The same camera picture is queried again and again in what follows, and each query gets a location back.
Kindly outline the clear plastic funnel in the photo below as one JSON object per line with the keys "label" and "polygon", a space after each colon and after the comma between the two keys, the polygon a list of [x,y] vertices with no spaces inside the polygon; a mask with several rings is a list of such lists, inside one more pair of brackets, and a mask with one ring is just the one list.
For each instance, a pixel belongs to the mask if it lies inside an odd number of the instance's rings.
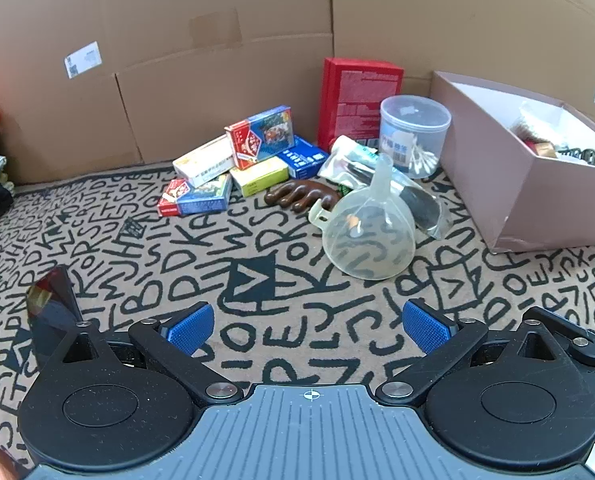
{"label": "clear plastic funnel", "polygon": [[383,281],[404,272],[416,252],[415,222],[391,190],[393,160],[381,155],[371,182],[348,193],[332,210],[323,200],[308,212],[322,233],[322,247],[341,272],[366,281]]}

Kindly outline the brown wooden massage comb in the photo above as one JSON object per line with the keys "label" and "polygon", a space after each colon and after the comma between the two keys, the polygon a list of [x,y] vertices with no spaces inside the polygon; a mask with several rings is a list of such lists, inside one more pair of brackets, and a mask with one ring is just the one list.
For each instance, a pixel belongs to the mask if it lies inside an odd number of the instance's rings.
{"label": "brown wooden massage comb", "polygon": [[306,212],[321,200],[321,205],[331,211],[341,199],[340,193],[316,180],[290,180],[267,191],[264,200],[269,206],[290,208],[296,214]]}

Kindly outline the clear bag with dark item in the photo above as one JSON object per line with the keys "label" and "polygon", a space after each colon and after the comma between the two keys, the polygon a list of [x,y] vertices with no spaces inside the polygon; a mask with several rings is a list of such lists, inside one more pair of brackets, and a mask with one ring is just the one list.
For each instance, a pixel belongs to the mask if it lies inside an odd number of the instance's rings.
{"label": "clear bag with dark item", "polygon": [[[371,183],[377,162],[376,151],[347,136],[340,136],[333,143],[330,156],[318,171],[318,176],[351,190],[359,190]],[[408,206],[421,231],[435,240],[448,235],[453,227],[453,218],[439,197],[396,168],[392,169],[391,191]]]}

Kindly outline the patterned letter rug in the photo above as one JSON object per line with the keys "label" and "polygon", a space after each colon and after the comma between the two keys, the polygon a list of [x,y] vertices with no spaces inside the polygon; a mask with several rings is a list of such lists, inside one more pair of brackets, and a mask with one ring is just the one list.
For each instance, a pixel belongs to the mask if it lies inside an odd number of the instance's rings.
{"label": "patterned letter rug", "polygon": [[38,372],[25,296],[58,264],[82,314],[104,330],[208,302],[216,327],[198,355],[242,386],[382,382],[418,356],[401,329],[412,297],[495,330],[538,306],[595,332],[595,246],[494,254],[443,174],[429,189],[453,228],[443,240],[419,235],[408,269],[385,282],[341,273],[305,216],[260,195],[162,218],[171,177],[154,166],[30,186],[0,219],[0,448],[17,462],[29,460],[17,409]]}

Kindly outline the black smartphone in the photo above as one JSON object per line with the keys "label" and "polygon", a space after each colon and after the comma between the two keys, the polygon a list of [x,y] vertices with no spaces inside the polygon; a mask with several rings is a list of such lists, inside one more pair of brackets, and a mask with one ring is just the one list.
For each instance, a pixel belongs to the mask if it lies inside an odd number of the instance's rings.
{"label": "black smartphone", "polygon": [[61,340],[82,321],[67,266],[59,264],[43,275],[26,292],[32,350],[43,368]]}

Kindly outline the red blue flat card box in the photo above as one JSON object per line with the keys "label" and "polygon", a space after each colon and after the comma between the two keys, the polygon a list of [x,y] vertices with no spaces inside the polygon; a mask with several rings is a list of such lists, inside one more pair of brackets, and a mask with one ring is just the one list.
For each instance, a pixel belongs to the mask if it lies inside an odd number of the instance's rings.
{"label": "red blue flat card box", "polygon": [[229,174],[192,188],[184,179],[172,179],[160,196],[156,209],[160,217],[220,212],[228,208],[232,181]]}

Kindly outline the pink cardboard storage box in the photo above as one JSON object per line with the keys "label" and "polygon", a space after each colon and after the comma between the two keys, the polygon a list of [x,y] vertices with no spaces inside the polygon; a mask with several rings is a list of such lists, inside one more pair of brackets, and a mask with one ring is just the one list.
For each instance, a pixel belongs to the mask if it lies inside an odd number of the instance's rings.
{"label": "pink cardboard storage box", "polygon": [[441,165],[492,252],[595,245],[595,167],[541,157],[511,130],[530,110],[572,148],[595,150],[595,122],[566,102],[436,72],[431,97],[450,111]]}

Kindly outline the yellow green small box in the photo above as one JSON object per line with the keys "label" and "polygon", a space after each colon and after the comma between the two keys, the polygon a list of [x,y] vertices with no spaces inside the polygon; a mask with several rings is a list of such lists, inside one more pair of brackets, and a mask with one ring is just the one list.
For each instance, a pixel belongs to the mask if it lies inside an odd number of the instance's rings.
{"label": "yellow green small box", "polygon": [[288,180],[288,165],[278,156],[258,162],[250,168],[230,170],[234,184],[243,197],[250,197],[259,192],[268,190],[273,185]]}

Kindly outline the black hair claw clip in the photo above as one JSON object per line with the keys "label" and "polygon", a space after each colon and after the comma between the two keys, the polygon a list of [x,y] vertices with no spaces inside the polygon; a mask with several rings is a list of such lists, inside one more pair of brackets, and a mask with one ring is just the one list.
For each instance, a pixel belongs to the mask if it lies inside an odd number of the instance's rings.
{"label": "black hair claw clip", "polygon": [[555,154],[565,162],[575,162],[595,167],[595,150],[593,148],[569,148],[568,146],[557,146]]}

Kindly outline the white medicine box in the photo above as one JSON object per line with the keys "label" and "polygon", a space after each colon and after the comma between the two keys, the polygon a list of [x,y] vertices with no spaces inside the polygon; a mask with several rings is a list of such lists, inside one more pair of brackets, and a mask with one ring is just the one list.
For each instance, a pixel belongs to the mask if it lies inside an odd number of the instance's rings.
{"label": "white medicine box", "polygon": [[186,179],[192,188],[198,188],[230,171],[234,167],[233,150],[229,136],[223,134],[198,148],[194,148],[172,162],[176,174]]}

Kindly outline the clear cotton swab jar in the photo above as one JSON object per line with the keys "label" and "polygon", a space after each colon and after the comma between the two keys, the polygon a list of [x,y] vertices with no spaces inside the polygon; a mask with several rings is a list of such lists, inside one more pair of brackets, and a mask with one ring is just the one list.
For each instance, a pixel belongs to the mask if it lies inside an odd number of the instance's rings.
{"label": "clear cotton swab jar", "polygon": [[411,179],[431,177],[451,124],[447,108],[423,96],[390,96],[380,105],[379,151]]}

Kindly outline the blue medicine box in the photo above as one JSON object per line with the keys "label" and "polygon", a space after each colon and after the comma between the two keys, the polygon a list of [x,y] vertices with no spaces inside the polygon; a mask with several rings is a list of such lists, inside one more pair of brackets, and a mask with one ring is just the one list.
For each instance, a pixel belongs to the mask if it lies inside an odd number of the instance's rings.
{"label": "blue medicine box", "polygon": [[294,145],[278,154],[288,165],[291,179],[306,180],[316,177],[329,154],[300,136],[294,136]]}

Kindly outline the red blue playing card box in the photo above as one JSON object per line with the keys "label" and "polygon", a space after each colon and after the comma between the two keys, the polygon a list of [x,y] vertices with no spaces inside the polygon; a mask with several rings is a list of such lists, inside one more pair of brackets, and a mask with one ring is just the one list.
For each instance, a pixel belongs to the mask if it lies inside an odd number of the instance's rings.
{"label": "red blue playing card box", "polygon": [[286,105],[247,117],[224,128],[234,166],[245,170],[295,145],[292,110]]}

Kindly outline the red flat book box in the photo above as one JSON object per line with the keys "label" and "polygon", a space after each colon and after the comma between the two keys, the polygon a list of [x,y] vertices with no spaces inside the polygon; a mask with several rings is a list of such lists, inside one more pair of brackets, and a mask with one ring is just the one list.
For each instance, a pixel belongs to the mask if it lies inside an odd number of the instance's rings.
{"label": "red flat book box", "polygon": [[376,148],[380,105],[401,91],[405,71],[390,62],[325,58],[317,145],[329,151],[339,136]]}

